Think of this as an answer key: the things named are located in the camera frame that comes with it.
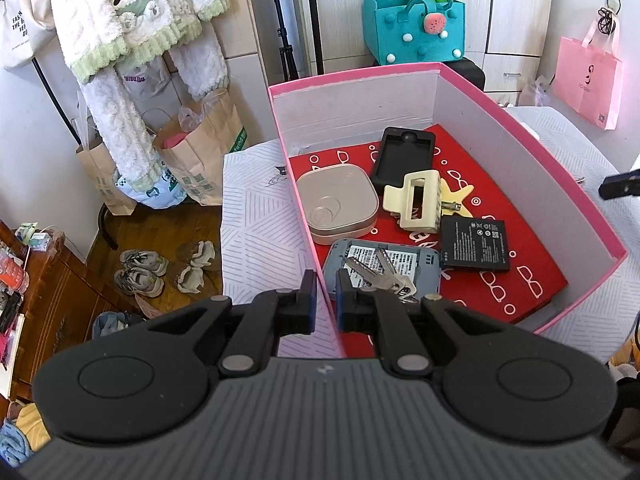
teal felt bag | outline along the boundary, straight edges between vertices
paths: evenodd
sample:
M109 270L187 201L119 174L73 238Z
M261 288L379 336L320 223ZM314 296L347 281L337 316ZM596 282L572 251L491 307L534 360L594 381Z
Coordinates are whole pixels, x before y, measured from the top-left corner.
M364 40L380 65L453 61L465 54L465 4L364 0Z

container lid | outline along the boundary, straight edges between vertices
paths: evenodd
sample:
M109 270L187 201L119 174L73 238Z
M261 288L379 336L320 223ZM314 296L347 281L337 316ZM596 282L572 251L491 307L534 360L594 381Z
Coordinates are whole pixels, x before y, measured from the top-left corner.
M337 164L298 179L311 232L330 236L370 225L378 214L378 195L367 173L353 164Z

pink pom-pom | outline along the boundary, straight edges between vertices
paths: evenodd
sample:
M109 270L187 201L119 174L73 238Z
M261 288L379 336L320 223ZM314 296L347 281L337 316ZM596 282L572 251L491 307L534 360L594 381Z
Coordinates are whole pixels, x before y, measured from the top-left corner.
M424 31L427 34L440 34L447 25L447 18L440 12L432 12L424 17Z

bunch of keys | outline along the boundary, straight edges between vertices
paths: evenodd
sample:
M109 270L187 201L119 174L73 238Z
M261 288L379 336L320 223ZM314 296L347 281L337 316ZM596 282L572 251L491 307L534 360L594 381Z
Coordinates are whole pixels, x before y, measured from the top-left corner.
M373 288L389 290L397 294L402 301L415 301L414 294L417 289L411 278L398 273L396 266L384 249L376 249L376 258L380 262L380 266L382 266L383 274L367 267L354 256L345 258L344 262L362 276L364 280L368 281Z

yellow star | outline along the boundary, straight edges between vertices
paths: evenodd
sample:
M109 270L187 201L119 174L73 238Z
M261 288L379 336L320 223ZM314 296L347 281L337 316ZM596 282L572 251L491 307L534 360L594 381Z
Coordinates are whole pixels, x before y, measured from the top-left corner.
M474 187L469 185L465 186L462 189L453 192L449 189L449 184L443 178L440 179L440 200L442 202L455 202L460 204L460 211L452 211L451 209L442 208L443 215L453 215L459 214L460 216L466 216L468 218L473 218L474 216L469 212L469 209L465 207L462 201L468 197L474 190Z

